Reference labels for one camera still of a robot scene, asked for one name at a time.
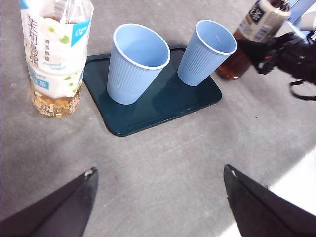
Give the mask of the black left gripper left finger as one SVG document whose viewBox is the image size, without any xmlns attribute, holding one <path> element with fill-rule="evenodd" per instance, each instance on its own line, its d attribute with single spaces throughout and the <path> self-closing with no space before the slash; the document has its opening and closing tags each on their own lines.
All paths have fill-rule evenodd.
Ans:
<svg viewBox="0 0 316 237">
<path fill-rule="evenodd" d="M 2 237 L 81 237 L 93 210 L 98 170 L 77 178 L 0 223 Z"/>
</svg>

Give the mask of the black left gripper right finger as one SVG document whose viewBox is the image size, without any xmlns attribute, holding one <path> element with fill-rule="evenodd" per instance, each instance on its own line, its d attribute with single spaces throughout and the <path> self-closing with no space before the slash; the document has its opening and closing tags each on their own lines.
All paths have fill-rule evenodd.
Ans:
<svg viewBox="0 0 316 237">
<path fill-rule="evenodd" d="M 243 237 L 314 237 L 316 217 L 226 164 L 227 200 Z"/>
</svg>

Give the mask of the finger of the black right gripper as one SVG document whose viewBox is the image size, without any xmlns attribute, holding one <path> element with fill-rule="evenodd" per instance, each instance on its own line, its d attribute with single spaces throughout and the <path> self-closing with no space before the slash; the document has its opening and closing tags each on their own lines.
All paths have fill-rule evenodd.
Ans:
<svg viewBox="0 0 316 237">
<path fill-rule="evenodd" d="M 272 43 L 238 39 L 237 44 L 257 73 L 266 75 L 277 65 L 277 50 Z"/>
</svg>

